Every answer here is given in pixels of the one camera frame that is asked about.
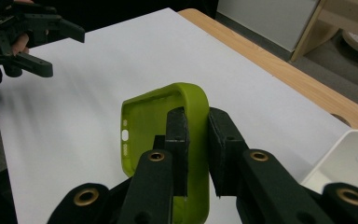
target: table surface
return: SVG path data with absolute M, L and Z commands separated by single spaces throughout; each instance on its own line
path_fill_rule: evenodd
M 353 129 L 358 129 L 358 104 L 355 102 L 331 90 L 199 11 L 187 9 L 179 12 L 179 14 L 253 63 L 264 68 L 327 112 L 341 116 Z
M 120 106 L 173 82 L 202 87 L 248 146 L 274 154 L 297 180 L 350 129 L 315 103 L 358 123 L 346 116 L 358 105 L 198 11 L 180 14 L 197 26 L 161 10 L 87 33 L 84 45 L 65 39 L 33 49 L 54 64 L 52 78 L 4 77 L 0 128 L 20 223 L 46 222 L 80 184 L 125 180 Z M 240 223 L 235 200 L 210 192 L 208 223 Z

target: white container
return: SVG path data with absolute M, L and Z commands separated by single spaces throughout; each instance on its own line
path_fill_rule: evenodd
M 301 185 L 322 193 L 326 184 L 358 187 L 358 130 L 346 132 L 304 178 Z

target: green phone case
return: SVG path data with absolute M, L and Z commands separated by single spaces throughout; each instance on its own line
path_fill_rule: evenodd
M 173 83 L 123 102 L 121 165 L 133 176 L 141 155 L 153 148 L 155 135 L 164 135 L 167 113 L 183 107 L 189 130 L 187 197 L 174 197 L 173 223 L 204 223 L 209 213 L 207 159 L 208 99 L 196 85 Z

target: white tabletop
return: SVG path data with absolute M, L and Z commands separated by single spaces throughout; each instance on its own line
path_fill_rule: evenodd
M 349 127 L 175 12 L 164 9 L 66 39 L 32 54 L 54 77 L 24 72 L 0 85 L 0 128 L 19 223 L 46 223 L 63 196 L 93 182 L 112 188 L 124 100 L 189 82 L 223 109 L 247 144 L 302 179 Z M 234 198 L 211 185 L 207 223 L 241 223 Z

